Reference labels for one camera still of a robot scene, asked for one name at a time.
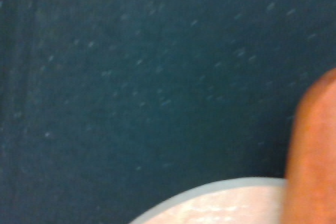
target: dark teal fabric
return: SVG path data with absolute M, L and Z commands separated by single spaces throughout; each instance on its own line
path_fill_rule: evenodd
M 123 224 L 205 183 L 283 177 L 334 1 L 0 2 L 0 223 Z

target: fabric surface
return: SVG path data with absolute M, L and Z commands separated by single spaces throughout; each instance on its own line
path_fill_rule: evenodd
M 181 191 L 283 177 L 336 4 L 0 1 L 0 219 L 118 224 Z

